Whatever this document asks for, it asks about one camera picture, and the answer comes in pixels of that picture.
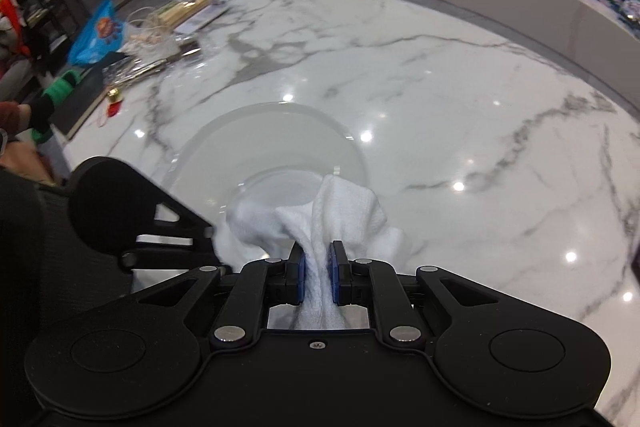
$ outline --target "red tag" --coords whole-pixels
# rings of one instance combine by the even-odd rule
[[[120,111],[120,106],[122,105],[122,100],[119,102],[110,103],[107,107],[107,116],[111,118],[112,116],[116,116]]]

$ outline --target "metal rivet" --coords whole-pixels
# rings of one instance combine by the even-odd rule
[[[235,342],[244,337],[244,330],[238,326],[220,326],[213,336],[222,342]]]
[[[398,342],[413,342],[420,338],[420,330],[413,326],[396,326],[389,331],[389,336]]]
[[[120,261],[123,266],[131,268],[136,264],[136,254],[134,254],[133,252],[124,253],[120,258]]]

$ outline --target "blue plastic bag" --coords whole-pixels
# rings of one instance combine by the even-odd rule
[[[73,66],[95,64],[122,45],[122,22],[117,20],[111,0],[98,6],[91,20],[71,46],[67,60]]]

